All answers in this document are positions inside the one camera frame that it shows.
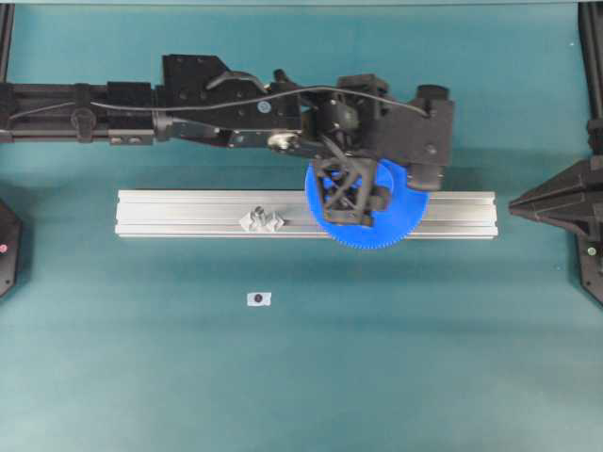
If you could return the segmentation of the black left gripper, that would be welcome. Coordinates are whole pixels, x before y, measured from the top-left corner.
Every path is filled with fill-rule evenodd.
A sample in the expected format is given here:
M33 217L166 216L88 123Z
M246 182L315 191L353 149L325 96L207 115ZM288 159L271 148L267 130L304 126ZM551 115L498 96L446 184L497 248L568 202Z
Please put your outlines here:
M369 159L374 153L365 146L364 132L388 107L367 96L387 98L389 85L367 73L340 76L336 87L338 92L300 95L306 109L301 114L296 155L329 158L312 161L312 213L317 220L336 226L372 227L373 213L389 207L391 189L377 182L380 164ZM337 145L346 155L344 159L333 157L324 137Z

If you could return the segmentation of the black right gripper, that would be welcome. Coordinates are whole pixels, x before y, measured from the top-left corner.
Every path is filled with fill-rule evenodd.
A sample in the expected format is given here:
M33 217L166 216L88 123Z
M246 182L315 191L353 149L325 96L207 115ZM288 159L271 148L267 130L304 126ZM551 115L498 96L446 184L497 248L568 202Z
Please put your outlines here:
M580 282L582 287L602 303L602 120L587 124L593 156L571 167L539 186L528 190L509 203L509 213L533 222L564 229L576 236L579 247ZM548 201L562 196L585 192L587 205L593 215L590 221L537 213L523 207L531 202Z

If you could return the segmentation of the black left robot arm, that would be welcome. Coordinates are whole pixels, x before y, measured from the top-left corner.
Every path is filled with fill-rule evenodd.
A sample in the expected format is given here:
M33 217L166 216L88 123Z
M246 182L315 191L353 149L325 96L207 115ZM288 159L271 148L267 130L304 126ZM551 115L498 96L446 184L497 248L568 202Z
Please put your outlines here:
M268 148L309 161L318 211L335 224L372 226L393 191L362 142L388 111L388 85L372 74L305 87L283 70L264 83L216 56L164 56L160 84L1 85L5 142L104 140L151 145L182 139L221 148Z

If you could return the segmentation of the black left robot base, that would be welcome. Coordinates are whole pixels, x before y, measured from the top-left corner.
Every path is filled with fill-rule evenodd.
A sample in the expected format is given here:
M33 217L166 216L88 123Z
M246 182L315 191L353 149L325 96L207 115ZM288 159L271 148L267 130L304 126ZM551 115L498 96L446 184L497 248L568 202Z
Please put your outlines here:
M18 274L23 222L1 202L1 297L5 296L15 285Z

